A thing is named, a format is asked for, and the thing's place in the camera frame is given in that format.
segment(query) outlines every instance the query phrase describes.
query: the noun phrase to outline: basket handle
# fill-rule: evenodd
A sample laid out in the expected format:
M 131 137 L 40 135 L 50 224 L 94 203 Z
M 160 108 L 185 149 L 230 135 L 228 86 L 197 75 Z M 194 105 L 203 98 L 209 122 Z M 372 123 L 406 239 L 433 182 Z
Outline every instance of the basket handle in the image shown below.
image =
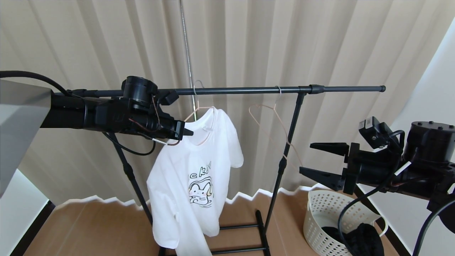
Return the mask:
M 387 220 L 383 216 L 381 216 L 381 218 L 384 220 L 385 227 L 384 227 L 384 230 L 382 231 L 382 233 L 379 234 L 380 237 L 383 236 L 389 229 L 389 223 L 387 222 Z

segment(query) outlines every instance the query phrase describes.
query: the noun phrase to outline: black baseboard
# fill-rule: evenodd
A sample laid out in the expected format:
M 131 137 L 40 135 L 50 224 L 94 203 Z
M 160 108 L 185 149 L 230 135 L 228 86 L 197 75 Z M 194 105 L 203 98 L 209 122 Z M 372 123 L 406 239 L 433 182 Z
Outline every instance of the black baseboard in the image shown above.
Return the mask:
M 46 222 L 49 215 L 51 215 L 51 212 L 54 210 L 55 207 L 56 206 L 51 201 L 47 201 L 47 204 L 43 207 L 41 212 L 38 214 L 33 223 L 27 229 L 27 232 L 25 232 L 24 236 L 16 245 L 16 248 L 14 248 L 10 256 L 24 255 L 25 251 L 30 246 L 36 234 L 38 234 L 38 231 L 40 231 L 41 227 Z
M 364 195 L 363 191 L 358 186 L 355 187 L 354 194 L 357 197 L 360 197 L 360 196 Z M 361 202 L 366 207 L 368 207 L 370 210 L 372 210 L 374 213 L 379 215 L 378 210 L 376 210 L 376 208 L 373 206 L 373 204 L 371 203 L 371 201 L 368 198 L 362 200 Z M 384 229 L 385 223 L 384 223 L 384 220 L 382 218 L 379 219 L 377 221 L 377 223 L 378 223 L 378 225 L 379 225 L 379 227 L 381 229 Z M 400 239 L 397 237 L 395 232 L 390 227 L 387 230 L 387 232 L 385 233 L 385 236 L 390 241 L 392 246 L 395 248 L 395 250 L 397 251 L 398 255 L 400 255 L 400 256 L 411 256 L 411 254 L 408 252 L 406 247 L 403 245 L 403 243 L 400 241 Z

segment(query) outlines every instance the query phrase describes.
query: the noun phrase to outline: shirt sleeve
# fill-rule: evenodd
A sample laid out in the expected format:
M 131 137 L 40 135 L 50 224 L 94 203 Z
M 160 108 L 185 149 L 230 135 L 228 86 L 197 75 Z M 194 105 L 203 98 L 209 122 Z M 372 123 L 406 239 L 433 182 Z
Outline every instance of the shirt sleeve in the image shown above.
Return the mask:
M 160 246 L 175 249 L 180 240 L 177 205 L 164 191 L 159 191 L 148 181 L 147 186 L 153 216 L 153 237 Z
M 240 142 L 238 141 L 237 130 L 227 114 L 225 114 L 225 119 L 231 167 L 240 168 L 243 165 L 243 154 L 240 148 Z

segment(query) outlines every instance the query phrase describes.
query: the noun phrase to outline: white wall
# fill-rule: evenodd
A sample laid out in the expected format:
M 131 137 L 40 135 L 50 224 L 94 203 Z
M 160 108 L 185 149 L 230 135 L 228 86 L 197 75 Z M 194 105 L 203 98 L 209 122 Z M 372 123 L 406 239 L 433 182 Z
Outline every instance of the white wall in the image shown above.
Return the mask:
M 413 121 L 455 125 L 455 20 L 403 111 L 390 128 L 407 132 Z M 428 202 L 398 193 L 377 193 L 371 200 L 412 252 L 420 228 L 430 214 L 426 209 Z M 454 244 L 455 234 L 448 231 L 437 218 L 426 233 L 420 255 L 453 255 Z
M 19 171 L 0 199 L 0 256 L 10 255 L 48 199 Z

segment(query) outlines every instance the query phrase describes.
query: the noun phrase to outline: cartoon cat drawing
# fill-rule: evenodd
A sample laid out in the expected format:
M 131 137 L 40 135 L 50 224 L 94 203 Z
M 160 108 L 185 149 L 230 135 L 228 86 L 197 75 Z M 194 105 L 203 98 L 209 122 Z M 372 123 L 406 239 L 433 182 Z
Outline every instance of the cartoon cat drawing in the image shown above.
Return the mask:
M 209 197 L 212 195 L 212 183 L 210 179 L 193 182 L 189 188 L 190 203 L 208 207 L 212 204 Z

